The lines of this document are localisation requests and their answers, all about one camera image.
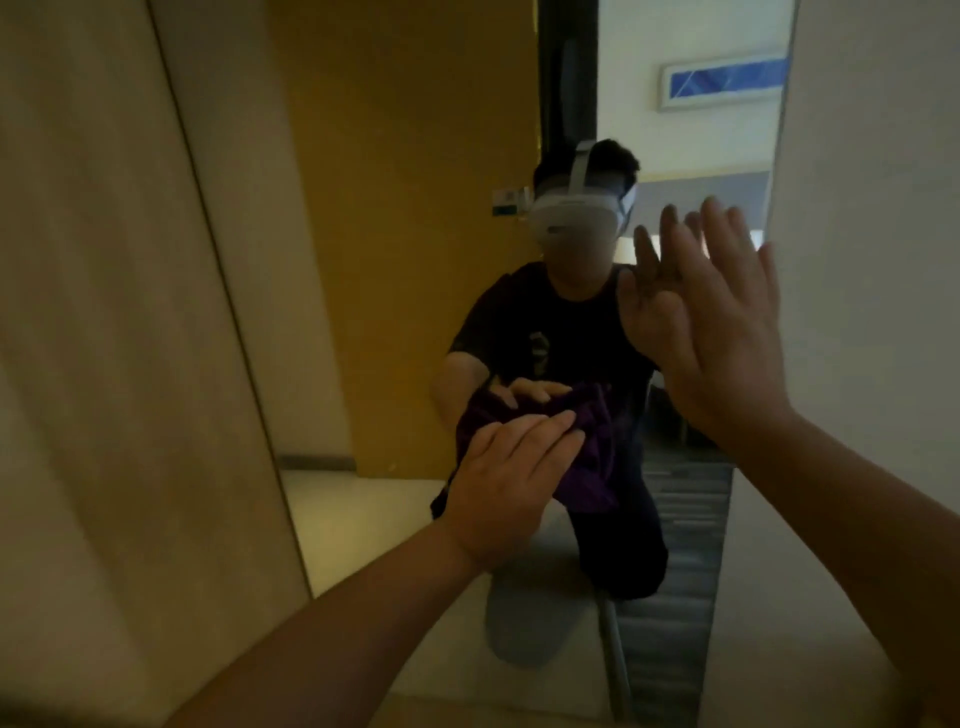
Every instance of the mirror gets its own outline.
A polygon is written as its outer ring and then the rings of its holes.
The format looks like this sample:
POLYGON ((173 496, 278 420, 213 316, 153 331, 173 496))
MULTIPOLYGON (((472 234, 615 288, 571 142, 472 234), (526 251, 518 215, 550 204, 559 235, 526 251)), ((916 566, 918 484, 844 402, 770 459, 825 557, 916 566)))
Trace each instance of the mirror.
POLYGON ((710 194, 762 240, 792 2, 541 2, 536 35, 515 3, 333 5, 270 12, 349 435, 275 442, 314 592, 443 512, 478 427, 574 407, 600 464, 393 700, 695 725, 732 464, 624 336, 615 273, 710 194))

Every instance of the black t-shirt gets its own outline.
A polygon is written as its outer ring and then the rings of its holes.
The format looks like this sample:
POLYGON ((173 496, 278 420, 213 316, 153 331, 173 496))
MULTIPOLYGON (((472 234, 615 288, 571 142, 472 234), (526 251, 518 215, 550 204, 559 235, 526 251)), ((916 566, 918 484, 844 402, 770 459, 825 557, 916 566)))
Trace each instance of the black t-shirt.
POLYGON ((655 365, 620 325, 616 277, 624 267, 614 266, 595 297, 572 302, 557 295, 543 263, 528 263, 477 299, 450 350, 476 356, 504 384, 525 376, 609 385, 617 459, 638 458, 636 429, 655 365))

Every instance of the framed picture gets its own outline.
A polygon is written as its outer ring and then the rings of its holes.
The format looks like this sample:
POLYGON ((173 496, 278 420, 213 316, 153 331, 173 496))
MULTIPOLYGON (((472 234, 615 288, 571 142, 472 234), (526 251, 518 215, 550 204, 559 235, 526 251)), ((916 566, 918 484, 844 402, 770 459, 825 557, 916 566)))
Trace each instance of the framed picture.
POLYGON ((660 108, 684 109, 780 96, 789 59, 785 53, 716 61, 672 63, 660 75, 660 108))

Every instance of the white vr headset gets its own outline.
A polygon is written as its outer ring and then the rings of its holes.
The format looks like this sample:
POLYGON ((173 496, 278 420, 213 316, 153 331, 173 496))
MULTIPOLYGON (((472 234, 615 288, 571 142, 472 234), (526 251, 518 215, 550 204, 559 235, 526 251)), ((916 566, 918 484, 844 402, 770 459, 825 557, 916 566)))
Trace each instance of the white vr headset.
POLYGON ((527 221, 540 243, 546 245, 568 237, 612 242, 630 222, 636 184, 622 194, 622 180, 608 186, 601 186, 597 180, 588 184, 587 165, 595 143, 591 140, 577 145, 569 184, 535 191, 537 197, 527 213, 527 221))

